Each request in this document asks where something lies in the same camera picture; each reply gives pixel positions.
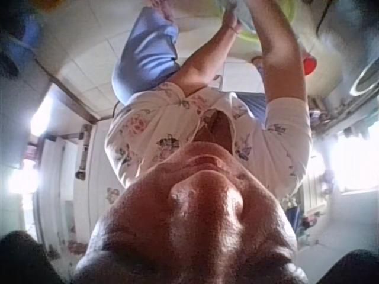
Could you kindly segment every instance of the blue pants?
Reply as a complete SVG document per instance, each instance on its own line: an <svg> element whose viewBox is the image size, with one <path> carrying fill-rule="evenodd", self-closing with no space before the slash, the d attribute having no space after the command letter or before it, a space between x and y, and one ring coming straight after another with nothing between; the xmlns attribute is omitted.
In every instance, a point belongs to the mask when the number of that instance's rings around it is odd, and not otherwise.
<svg viewBox="0 0 379 284"><path fill-rule="evenodd" d="M157 10L142 9L113 71L113 89L122 104L126 105L134 93L158 86L179 70L175 49L178 34L178 27ZM264 123L265 95L237 92L237 96Z"/></svg>

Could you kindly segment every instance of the woman's arm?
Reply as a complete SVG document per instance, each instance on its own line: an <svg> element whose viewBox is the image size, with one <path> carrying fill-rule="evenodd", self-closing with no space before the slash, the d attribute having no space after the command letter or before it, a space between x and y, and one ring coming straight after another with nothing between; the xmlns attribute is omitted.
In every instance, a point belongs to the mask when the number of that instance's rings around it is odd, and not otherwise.
<svg viewBox="0 0 379 284"><path fill-rule="evenodd" d="M262 44L267 101L298 98L307 101L300 47L274 0L245 0Z"/></svg>
<svg viewBox="0 0 379 284"><path fill-rule="evenodd" d="M226 60L239 30L240 24L232 7L225 13L223 25L216 35L188 58L168 82L178 85L185 96L207 87Z"/></svg>

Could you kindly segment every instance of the floral pajama top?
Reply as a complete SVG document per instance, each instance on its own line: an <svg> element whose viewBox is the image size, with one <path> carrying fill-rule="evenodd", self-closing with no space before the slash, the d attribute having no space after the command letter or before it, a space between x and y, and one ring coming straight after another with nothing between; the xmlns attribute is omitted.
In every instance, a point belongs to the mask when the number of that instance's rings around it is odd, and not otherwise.
<svg viewBox="0 0 379 284"><path fill-rule="evenodd" d="M232 152L278 199L292 194L305 175L311 148L307 104L271 101L261 126L235 93L204 88L189 97L173 83L133 95L114 118L105 151L125 186L192 142L209 110L227 115Z"/></svg>

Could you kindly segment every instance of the window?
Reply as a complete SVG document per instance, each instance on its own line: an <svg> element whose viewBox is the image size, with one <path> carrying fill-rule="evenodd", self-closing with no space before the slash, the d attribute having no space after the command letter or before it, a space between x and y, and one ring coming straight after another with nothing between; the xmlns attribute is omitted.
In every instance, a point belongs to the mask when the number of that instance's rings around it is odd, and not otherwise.
<svg viewBox="0 0 379 284"><path fill-rule="evenodd" d="M379 185L379 122L368 132L368 140L339 136L332 149L332 169L343 191L364 191Z"/></svg>

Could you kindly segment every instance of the man's mouth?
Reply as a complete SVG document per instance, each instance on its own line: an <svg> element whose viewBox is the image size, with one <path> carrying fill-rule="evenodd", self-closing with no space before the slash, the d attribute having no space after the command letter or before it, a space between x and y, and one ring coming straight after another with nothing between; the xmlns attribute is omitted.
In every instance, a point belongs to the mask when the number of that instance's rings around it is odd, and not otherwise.
<svg viewBox="0 0 379 284"><path fill-rule="evenodd" d="M185 167L196 167L202 165L212 165L216 168L219 168L222 171L230 172L230 168L222 161L220 158L213 155L199 155L191 158Z"/></svg>

